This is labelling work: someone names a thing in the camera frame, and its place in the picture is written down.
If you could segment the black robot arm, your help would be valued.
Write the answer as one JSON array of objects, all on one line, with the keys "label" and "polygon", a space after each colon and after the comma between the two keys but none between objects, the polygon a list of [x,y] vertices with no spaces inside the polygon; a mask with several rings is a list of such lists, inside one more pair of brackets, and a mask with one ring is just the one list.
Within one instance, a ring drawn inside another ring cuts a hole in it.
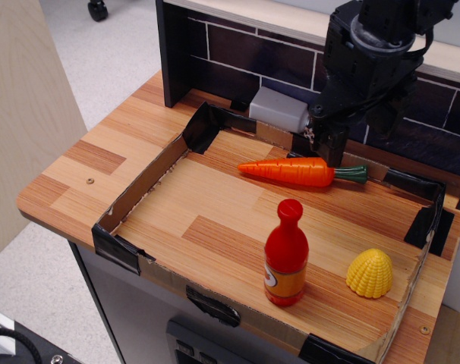
[{"label": "black robot arm", "polygon": [[453,1],[349,1],[330,15],[326,85],[308,111],[311,149],[338,167],[352,126],[389,137],[416,90],[415,71]]}]

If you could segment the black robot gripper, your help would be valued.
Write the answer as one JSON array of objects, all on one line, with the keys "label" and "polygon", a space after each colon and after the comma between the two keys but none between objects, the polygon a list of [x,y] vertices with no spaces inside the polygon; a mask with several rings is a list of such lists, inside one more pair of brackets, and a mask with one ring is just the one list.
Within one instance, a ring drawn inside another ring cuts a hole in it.
[{"label": "black robot gripper", "polygon": [[309,107],[312,150],[339,167],[348,130],[363,121],[392,135],[414,98],[424,52],[412,50],[415,10],[336,10],[329,19],[323,66],[326,85]]}]

